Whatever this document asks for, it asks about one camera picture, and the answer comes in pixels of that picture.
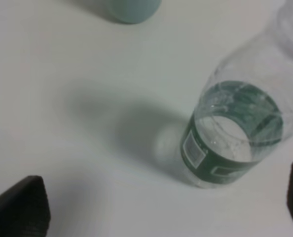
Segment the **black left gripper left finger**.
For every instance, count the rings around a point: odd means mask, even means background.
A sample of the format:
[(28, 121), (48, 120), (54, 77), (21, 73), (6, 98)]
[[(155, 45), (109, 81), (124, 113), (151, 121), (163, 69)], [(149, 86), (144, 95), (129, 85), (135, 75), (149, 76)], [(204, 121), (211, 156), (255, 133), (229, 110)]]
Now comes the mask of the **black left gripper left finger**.
[(0, 237), (45, 237), (50, 220), (41, 176), (27, 176), (0, 195)]

